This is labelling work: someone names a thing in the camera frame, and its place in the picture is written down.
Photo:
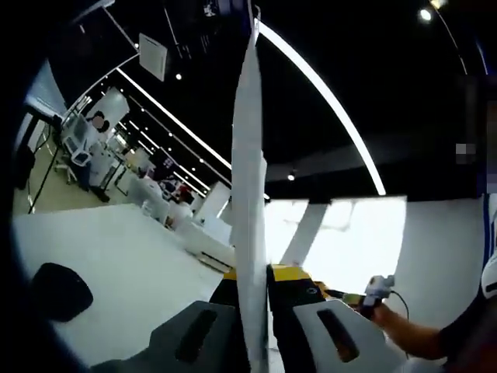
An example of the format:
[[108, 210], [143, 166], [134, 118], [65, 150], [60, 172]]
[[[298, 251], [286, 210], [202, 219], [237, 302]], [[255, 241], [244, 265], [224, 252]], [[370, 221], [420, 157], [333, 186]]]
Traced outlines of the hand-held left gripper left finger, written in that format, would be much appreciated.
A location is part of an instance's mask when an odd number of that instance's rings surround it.
[[96, 364], [91, 372], [247, 372], [235, 270], [224, 274], [210, 300], [195, 301], [151, 333], [127, 359]]

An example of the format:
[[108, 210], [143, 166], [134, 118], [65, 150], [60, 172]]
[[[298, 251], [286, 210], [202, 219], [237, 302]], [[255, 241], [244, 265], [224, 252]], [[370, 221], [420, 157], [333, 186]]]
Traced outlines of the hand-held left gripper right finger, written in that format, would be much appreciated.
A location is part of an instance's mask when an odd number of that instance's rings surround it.
[[400, 372], [406, 359], [339, 298], [325, 299], [300, 267], [267, 266], [273, 334], [286, 372]]

